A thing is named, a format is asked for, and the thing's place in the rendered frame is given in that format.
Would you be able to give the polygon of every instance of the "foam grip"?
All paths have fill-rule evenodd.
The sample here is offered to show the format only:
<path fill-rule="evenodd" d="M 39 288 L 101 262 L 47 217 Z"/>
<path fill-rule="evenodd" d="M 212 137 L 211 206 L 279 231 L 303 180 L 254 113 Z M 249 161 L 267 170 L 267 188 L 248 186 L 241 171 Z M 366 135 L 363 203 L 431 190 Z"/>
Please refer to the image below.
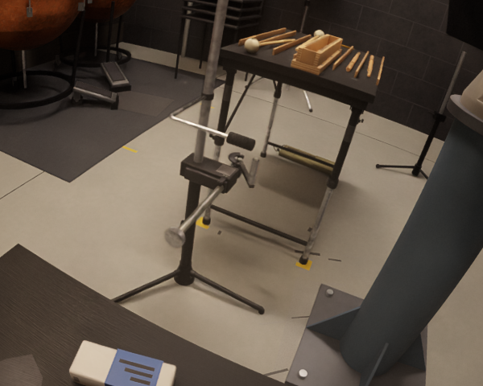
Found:
<path fill-rule="evenodd" d="M 245 150 L 252 150 L 256 146 L 256 141 L 254 139 L 236 133 L 229 133 L 227 136 L 227 143 L 241 147 Z"/>

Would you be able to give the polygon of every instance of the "tile floor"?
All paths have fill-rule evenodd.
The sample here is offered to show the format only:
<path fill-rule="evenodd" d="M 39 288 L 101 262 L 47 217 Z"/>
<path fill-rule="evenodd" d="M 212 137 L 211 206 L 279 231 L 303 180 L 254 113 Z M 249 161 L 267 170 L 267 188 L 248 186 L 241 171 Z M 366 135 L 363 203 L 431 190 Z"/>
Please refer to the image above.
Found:
<path fill-rule="evenodd" d="M 125 45 L 139 59 L 173 65 L 173 56 Z M 194 60 L 181 62 L 195 71 Z M 238 73 L 231 109 L 244 87 Z M 215 127 L 222 88 L 210 117 Z M 259 80 L 248 93 L 231 130 L 258 144 L 243 151 L 257 157 L 270 116 L 273 88 Z M 335 158 L 349 107 L 284 88 L 272 141 Z M 194 106 L 182 117 L 198 119 Z M 297 245 L 214 214 L 209 230 L 198 228 L 194 267 L 206 277 L 263 305 L 266 313 L 235 302 L 199 282 L 169 281 L 123 305 L 136 314 L 210 351 L 284 382 L 321 283 L 363 298 L 392 249 L 424 179 L 406 170 L 376 170 L 376 163 L 415 163 L 426 136 L 365 113 L 349 151 L 341 182 L 328 206 L 310 271 L 295 266 Z M 171 272 L 180 250 L 164 230 L 184 216 L 187 182 L 180 161 L 194 149 L 194 129 L 169 119 L 126 144 L 72 183 L 0 152 L 0 256 L 22 244 L 108 298 Z M 435 140 L 424 170 L 429 174 L 443 143 Z M 221 160 L 238 149 L 226 145 Z M 206 154 L 212 154 L 208 144 Z M 307 238 L 326 177 L 276 156 L 260 162 L 257 186 L 240 180 L 219 206 Z M 483 386 L 483 251 L 429 326 L 428 386 Z"/>

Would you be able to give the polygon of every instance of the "black brick wall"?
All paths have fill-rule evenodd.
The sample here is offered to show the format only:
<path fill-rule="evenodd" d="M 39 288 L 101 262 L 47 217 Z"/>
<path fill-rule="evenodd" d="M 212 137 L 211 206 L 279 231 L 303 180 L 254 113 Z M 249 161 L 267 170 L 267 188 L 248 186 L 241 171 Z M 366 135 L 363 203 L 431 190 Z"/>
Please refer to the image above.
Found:
<path fill-rule="evenodd" d="M 138 0 L 126 14 L 124 40 L 176 52 L 182 4 Z M 303 4 L 266 0 L 259 30 L 300 29 Z M 467 57 L 453 93 L 462 93 L 483 68 L 482 50 L 445 32 L 448 6 L 449 0 L 312 0 L 304 32 L 321 29 L 358 50 L 385 56 L 378 96 L 369 111 L 427 133 L 461 52 Z M 203 23 L 192 23 L 188 55 L 199 57 L 203 31 Z M 445 139 L 451 124 L 449 117 L 437 137 Z"/>

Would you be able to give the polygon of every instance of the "white eraser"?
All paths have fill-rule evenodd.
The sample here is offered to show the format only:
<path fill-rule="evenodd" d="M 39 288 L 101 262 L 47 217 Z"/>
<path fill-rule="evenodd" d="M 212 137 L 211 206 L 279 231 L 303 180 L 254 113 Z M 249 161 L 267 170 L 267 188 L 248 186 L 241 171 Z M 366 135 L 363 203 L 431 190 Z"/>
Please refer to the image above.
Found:
<path fill-rule="evenodd" d="M 70 376 L 84 386 L 173 386 L 177 368 L 161 360 L 83 341 Z"/>

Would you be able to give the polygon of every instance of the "black tabletop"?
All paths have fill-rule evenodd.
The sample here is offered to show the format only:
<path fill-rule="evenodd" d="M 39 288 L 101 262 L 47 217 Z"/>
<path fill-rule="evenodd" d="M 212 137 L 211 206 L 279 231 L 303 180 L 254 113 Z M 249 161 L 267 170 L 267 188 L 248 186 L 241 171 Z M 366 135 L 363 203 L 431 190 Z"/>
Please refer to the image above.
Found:
<path fill-rule="evenodd" d="M 300 38 L 305 34 L 297 34 L 294 38 Z M 263 76 L 268 79 L 281 81 L 306 91 L 320 94 L 324 97 L 332 98 L 336 101 L 365 109 L 367 104 L 374 102 L 378 86 L 379 66 L 381 58 L 374 57 L 374 70 L 372 76 L 367 78 L 367 68 L 369 58 L 361 69 L 358 78 L 354 78 L 357 65 L 363 59 L 366 51 L 363 51 L 357 64 L 351 72 L 346 72 L 345 68 L 353 56 L 358 52 L 354 49 L 353 53 L 336 69 L 332 70 L 332 65 L 323 71 L 319 76 L 309 72 L 293 68 L 291 60 L 296 53 L 296 47 L 289 48 L 277 55 L 272 55 L 275 45 L 264 46 L 255 54 L 250 54 L 243 46 L 237 43 L 223 47 L 220 52 L 220 63 L 224 68 L 233 68 L 251 74 Z M 343 47 L 342 55 L 348 48 Z"/>
<path fill-rule="evenodd" d="M 0 258 L 0 361 L 33 355 L 43 386 L 75 385 L 83 340 L 177 366 L 175 386 L 279 386 L 104 298 L 17 245 Z"/>

